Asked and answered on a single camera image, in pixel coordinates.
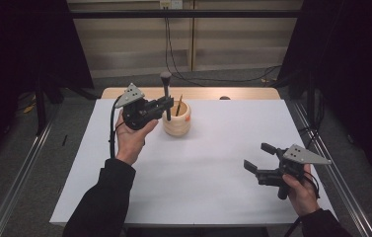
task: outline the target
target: gray floor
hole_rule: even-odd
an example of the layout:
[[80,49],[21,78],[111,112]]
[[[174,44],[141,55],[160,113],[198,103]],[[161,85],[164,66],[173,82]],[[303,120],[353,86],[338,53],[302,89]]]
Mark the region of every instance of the gray floor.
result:
[[[261,80],[239,81],[255,79],[263,75],[264,72],[264,69],[245,69],[190,72],[183,73],[183,75],[185,78],[198,77],[200,79],[221,80],[193,80],[193,82],[197,82],[202,86],[263,87],[268,86],[270,82],[264,84]],[[277,72],[278,69],[274,70],[268,75],[268,79],[276,77]],[[107,87],[125,87],[130,82],[134,82],[138,87],[161,85],[158,75],[104,78],[96,79],[96,89],[88,91],[101,95]],[[173,78],[172,86],[198,85],[189,83],[186,80]],[[58,107],[58,114],[34,163],[32,172],[24,183],[8,222],[6,222],[4,229],[0,229],[2,236],[61,235],[62,227],[51,225],[48,220],[65,184],[95,104],[94,101],[88,101],[71,91],[63,90],[63,93],[65,100],[62,105],[47,104],[49,111],[51,108]],[[279,93],[281,98],[286,100],[296,125],[299,128],[303,127],[294,109],[295,102],[288,99],[287,88],[279,89]],[[26,105],[28,103],[27,100],[21,101],[21,106]],[[306,99],[303,96],[297,102],[305,103],[305,101]],[[34,143],[36,130],[36,111],[28,114],[18,111],[11,123],[9,132],[0,143],[0,204],[12,186]],[[372,167],[368,164],[361,148],[350,143],[347,135],[348,133],[343,125],[340,124],[332,110],[326,106],[320,136],[372,225]],[[302,134],[302,138],[306,142],[309,140],[306,134]],[[333,181],[329,178],[327,171],[321,167],[317,167],[317,169],[321,181],[327,187],[327,194],[335,208],[338,219],[353,236],[360,236],[355,223],[351,219],[350,212],[339,197],[338,191],[333,185]],[[267,229],[270,236],[283,236],[287,228],[288,226],[270,226]],[[297,229],[292,236],[301,236],[300,229]]]

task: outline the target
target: white paper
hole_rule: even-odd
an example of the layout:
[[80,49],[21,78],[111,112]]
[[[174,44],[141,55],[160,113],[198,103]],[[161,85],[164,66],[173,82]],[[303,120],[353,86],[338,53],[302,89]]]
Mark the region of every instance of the white paper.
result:
[[[255,226],[293,223],[290,201],[277,187],[258,185],[244,159],[259,169],[276,169],[278,159],[260,150],[303,142],[284,101],[187,100],[191,129],[167,134],[162,121],[146,137],[133,165],[136,177],[125,223],[151,226]],[[83,194],[98,180],[110,157],[113,100],[98,100],[62,195],[50,219],[64,225]],[[318,179],[313,168],[312,173]],[[334,212],[320,182],[319,204]]]

